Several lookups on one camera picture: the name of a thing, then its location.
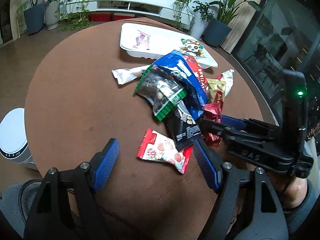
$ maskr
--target green snack bag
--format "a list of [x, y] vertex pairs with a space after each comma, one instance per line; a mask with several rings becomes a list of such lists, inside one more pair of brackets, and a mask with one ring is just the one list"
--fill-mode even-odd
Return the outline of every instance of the green snack bag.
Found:
[[155, 65], [143, 74], [134, 94], [146, 98], [153, 106], [153, 114], [162, 121], [187, 95], [174, 78]]

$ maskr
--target black snack bag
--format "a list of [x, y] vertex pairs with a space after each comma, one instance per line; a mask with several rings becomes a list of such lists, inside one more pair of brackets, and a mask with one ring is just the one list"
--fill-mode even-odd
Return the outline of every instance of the black snack bag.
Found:
[[190, 145], [193, 145], [194, 141], [201, 135], [200, 128], [192, 118], [183, 101], [181, 101], [177, 109], [171, 111], [163, 121], [176, 144], [177, 151], [182, 151]]

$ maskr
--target gold candy wrapper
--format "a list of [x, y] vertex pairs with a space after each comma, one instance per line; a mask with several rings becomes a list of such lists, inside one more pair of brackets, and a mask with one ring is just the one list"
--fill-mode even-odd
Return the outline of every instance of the gold candy wrapper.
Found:
[[223, 108], [226, 92], [226, 82], [219, 79], [207, 79], [212, 103], [218, 103]]

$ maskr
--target blue snack bag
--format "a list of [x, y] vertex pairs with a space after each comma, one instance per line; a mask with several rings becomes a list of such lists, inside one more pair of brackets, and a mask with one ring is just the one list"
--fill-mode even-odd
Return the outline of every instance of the blue snack bag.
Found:
[[154, 62], [154, 65], [181, 81], [187, 91], [184, 100], [192, 118], [196, 121], [203, 113], [203, 105], [207, 103], [207, 96], [201, 84], [183, 58], [183, 54], [177, 50], [163, 56]]

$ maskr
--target red storage box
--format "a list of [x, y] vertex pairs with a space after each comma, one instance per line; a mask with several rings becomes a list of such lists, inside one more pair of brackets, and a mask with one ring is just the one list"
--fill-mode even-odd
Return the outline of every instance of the red storage box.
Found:
[[133, 18], [135, 18], [135, 14], [114, 13], [114, 15], [113, 15], [113, 20], [114, 21], [125, 20], [125, 19], [133, 19]]
[[111, 20], [111, 13], [91, 13], [90, 20], [93, 22], [109, 22]]

